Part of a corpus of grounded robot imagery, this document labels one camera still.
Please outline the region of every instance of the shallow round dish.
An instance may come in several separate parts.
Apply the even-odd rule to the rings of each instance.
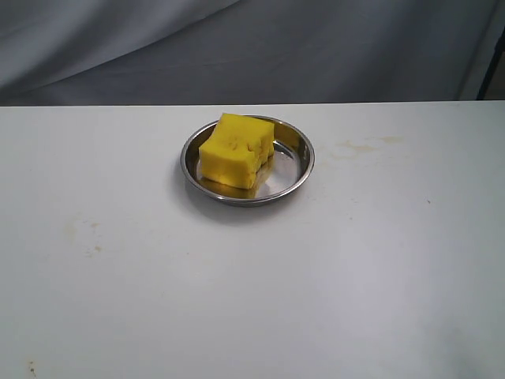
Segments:
[[[275,153],[260,168],[252,189],[238,189],[202,177],[198,148],[211,136],[217,121],[194,133],[181,153],[182,172],[197,189],[228,205],[266,205],[295,191],[314,167],[314,148],[309,139],[287,122],[264,116],[251,116],[275,124]]]

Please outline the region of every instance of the fabric backdrop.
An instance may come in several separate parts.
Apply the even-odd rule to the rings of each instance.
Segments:
[[[457,99],[500,3],[2,2],[0,99],[11,105]]]

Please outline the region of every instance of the table surface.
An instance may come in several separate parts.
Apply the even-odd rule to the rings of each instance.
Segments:
[[[309,180],[183,179],[224,111],[302,129]],[[503,378],[505,102],[0,108],[0,377]]]

